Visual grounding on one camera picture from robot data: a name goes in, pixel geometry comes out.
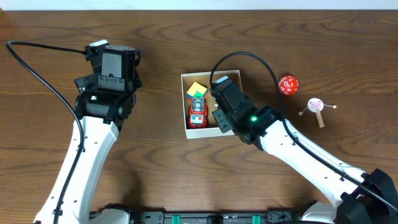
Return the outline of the red toy truck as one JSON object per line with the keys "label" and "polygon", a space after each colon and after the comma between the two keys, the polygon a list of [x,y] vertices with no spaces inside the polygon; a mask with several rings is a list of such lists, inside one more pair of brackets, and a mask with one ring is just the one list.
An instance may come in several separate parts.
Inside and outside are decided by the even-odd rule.
{"label": "red toy truck", "polygon": [[204,98],[193,98],[188,112],[190,129],[206,128],[208,125],[208,107]]}

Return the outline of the colourful puzzle cube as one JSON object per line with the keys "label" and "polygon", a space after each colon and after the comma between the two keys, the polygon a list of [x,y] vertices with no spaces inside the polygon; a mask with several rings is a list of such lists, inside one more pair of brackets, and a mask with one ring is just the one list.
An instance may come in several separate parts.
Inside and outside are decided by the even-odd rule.
{"label": "colourful puzzle cube", "polygon": [[204,98],[208,92],[207,87],[198,82],[194,82],[187,91],[189,98]]}

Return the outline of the red polyhedral number die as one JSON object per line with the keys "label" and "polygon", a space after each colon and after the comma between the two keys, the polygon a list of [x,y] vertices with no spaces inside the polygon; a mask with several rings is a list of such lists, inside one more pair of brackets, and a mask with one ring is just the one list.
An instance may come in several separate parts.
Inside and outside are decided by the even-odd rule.
{"label": "red polyhedral number die", "polygon": [[279,90],[285,95],[293,95],[299,88],[299,81],[293,75],[285,75],[278,82]]}

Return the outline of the pig face rattle drum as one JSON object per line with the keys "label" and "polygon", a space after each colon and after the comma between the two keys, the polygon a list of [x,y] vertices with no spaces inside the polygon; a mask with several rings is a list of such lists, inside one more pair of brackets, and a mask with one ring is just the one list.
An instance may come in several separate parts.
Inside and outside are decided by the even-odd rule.
{"label": "pig face rattle drum", "polygon": [[319,98],[311,98],[309,99],[309,101],[307,102],[307,107],[304,108],[302,111],[298,112],[298,115],[301,116],[303,115],[303,113],[308,110],[311,111],[312,113],[315,114],[316,118],[317,118],[317,122],[318,122],[318,126],[319,128],[324,128],[325,124],[323,122],[323,118],[322,118],[322,114],[321,111],[325,108],[325,107],[329,107],[329,108],[333,108],[333,109],[337,109],[336,105],[327,105],[324,104],[324,102],[319,99]]}

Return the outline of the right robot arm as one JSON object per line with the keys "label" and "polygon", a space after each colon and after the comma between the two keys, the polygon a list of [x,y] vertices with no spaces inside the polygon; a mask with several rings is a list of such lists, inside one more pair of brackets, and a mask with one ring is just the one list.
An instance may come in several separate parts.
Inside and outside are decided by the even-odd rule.
{"label": "right robot arm", "polygon": [[237,84],[223,77],[211,84],[220,129],[273,155],[309,180],[330,201],[317,202],[300,223],[397,223],[397,190],[382,170],[370,174],[316,145],[269,106],[256,108]]}

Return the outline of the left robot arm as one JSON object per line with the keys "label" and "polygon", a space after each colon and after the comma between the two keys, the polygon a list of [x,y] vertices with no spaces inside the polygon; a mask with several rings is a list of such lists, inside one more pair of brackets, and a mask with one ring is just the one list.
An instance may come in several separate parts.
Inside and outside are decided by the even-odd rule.
{"label": "left robot arm", "polygon": [[108,152],[136,104],[140,51],[107,40],[85,47],[93,73],[75,79],[78,121],[55,185],[34,223],[134,223],[137,214],[118,204],[91,212]]}

